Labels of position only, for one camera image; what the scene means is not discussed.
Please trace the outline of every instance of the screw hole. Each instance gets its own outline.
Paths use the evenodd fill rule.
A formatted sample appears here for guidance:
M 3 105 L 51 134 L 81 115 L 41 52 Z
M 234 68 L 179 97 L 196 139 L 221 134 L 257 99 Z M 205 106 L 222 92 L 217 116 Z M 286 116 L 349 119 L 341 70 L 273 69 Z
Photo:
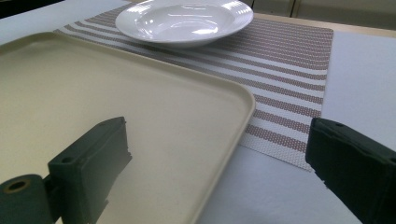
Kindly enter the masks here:
M 20 189 L 23 188 L 26 185 L 26 182 L 24 181 L 18 181 L 16 183 L 13 183 L 12 185 L 10 185 L 8 187 L 8 190 L 16 190 L 16 189 Z
M 29 186 L 30 180 L 29 179 L 23 179 L 23 180 L 16 180 L 12 183 L 10 183 L 6 188 L 4 188 L 5 193 L 15 193 L 18 191 L 21 191 L 23 189 L 26 189 Z
M 73 157 L 66 157 L 66 158 L 62 159 L 62 163 L 69 163 L 72 160 L 73 160 Z

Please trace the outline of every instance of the woven placemat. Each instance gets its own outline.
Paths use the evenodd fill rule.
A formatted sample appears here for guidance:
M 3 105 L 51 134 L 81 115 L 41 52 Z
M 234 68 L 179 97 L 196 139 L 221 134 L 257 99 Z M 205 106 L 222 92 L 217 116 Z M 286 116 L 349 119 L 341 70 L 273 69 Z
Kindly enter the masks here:
M 332 48 L 330 29 L 254 19 L 244 30 L 196 49 L 162 49 L 122 34 L 128 4 L 55 33 L 123 49 L 246 86 L 256 111 L 240 145 L 311 170 L 304 160 L 310 121 L 320 117 Z

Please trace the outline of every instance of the white plate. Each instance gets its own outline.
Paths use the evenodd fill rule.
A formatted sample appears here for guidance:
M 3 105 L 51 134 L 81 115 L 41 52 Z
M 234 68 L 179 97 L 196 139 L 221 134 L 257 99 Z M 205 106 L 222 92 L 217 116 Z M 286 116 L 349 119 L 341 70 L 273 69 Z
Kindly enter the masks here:
M 246 4 L 232 0 L 149 0 L 121 12 L 117 28 L 141 41 L 197 47 L 234 34 L 253 20 Z

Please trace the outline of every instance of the beige tray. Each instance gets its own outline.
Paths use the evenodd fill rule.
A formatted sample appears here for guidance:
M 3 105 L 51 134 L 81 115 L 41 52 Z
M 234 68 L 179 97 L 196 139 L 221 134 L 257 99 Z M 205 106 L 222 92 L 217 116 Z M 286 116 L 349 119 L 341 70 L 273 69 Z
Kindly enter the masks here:
M 254 110 L 233 82 L 52 33 L 0 46 L 0 182 L 96 123 L 127 120 L 134 156 L 99 223 L 194 223 Z

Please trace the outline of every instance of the table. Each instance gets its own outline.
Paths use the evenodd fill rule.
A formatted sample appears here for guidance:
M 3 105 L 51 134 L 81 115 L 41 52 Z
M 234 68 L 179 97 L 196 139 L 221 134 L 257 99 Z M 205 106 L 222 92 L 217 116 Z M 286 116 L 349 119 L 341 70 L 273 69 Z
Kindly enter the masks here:
M 65 0 L 0 20 L 0 44 L 120 7 L 121 0 Z M 396 149 L 396 32 L 274 16 L 334 29 L 322 117 L 334 119 Z M 315 176 L 238 147 L 200 223 L 360 223 Z

